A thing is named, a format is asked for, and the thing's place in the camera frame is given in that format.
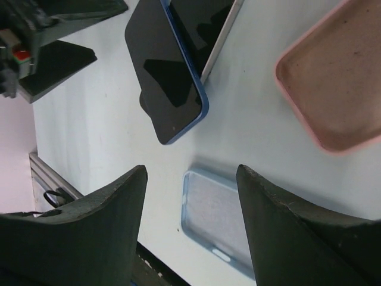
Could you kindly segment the blue smartphone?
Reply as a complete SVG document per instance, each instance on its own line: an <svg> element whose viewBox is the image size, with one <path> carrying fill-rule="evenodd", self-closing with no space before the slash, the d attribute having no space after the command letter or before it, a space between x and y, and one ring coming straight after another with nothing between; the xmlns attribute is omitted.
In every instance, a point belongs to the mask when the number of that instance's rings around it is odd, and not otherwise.
<svg viewBox="0 0 381 286"><path fill-rule="evenodd" d="M166 1L139 1L125 40L157 138L172 144L207 115L209 101Z"/></svg>

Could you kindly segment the light blue phone case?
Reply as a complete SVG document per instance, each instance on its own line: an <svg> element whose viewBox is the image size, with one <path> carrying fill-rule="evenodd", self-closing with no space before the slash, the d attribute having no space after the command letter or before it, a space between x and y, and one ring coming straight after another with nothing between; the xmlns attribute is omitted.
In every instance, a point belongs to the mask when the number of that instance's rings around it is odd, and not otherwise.
<svg viewBox="0 0 381 286"><path fill-rule="evenodd" d="M236 181L204 169L185 172L180 225L206 251L255 280Z"/></svg>

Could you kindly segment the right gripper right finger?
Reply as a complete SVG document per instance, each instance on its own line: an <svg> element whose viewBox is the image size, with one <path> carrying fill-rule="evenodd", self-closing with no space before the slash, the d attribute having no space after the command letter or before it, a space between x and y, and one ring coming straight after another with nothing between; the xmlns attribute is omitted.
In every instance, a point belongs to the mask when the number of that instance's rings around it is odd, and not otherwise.
<svg viewBox="0 0 381 286"><path fill-rule="evenodd" d="M380 222L313 204L246 165L236 171L258 285L379 285Z"/></svg>

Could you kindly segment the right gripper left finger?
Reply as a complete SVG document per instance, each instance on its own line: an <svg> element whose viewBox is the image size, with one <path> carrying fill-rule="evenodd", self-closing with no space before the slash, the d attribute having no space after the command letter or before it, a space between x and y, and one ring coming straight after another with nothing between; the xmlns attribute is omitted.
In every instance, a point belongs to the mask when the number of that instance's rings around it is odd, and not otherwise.
<svg viewBox="0 0 381 286"><path fill-rule="evenodd" d="M38 217L2 214L1 284L129 285L147 181L138 165Z"/></svg>

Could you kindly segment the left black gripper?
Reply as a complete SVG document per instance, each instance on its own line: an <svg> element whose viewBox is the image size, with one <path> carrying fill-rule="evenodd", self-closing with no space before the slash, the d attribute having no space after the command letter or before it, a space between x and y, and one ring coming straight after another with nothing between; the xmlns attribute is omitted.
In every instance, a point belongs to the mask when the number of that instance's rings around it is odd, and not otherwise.
<svg viewBox="0 0 381 286"><path fill-rule="evenodd" d="M34 38L38 28L55 23L63 33L74 33L128 9L125 1L1 1L1 95L15 98L19 84L19 94L31 104L97 60L92 49L69 42L29 44L27 36ZM33 48L40 48L34 74Z"/></svg>

